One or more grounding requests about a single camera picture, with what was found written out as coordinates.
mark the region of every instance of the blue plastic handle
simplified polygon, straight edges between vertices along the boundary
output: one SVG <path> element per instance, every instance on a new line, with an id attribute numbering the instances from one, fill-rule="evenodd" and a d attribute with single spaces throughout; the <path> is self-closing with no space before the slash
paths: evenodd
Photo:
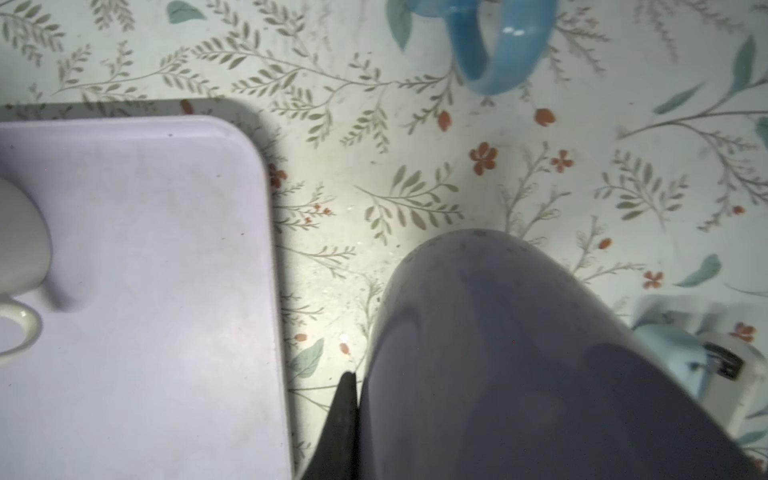
<path id="1" fill-rule="evenodd" d="M 548 47 L 557 0 L 502 0 L 501 31 L 489 57 L 478 27 L 480 0 L 409 0 L 417 15 L 442 17 L 468 86 L 494 95 L 520 85 Z"/>

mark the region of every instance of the tablecloth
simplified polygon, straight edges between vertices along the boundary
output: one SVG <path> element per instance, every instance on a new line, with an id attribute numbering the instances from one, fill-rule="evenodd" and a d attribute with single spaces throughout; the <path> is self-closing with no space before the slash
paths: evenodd
<path id="1" fill-rule="evenodd" d="M 533 75 L 494 97 L 404 5 L 6 0 L 3 119 L 214 114 L 253 139 L 299 470 L 390 273 L 446 231 L 527 240 L 628 325 L 654 303 L 716 310 L 710 328 L 765 351 L 768 2 L 562 0 Z M 739 438 L 759 465 L 764 390 Z"/>

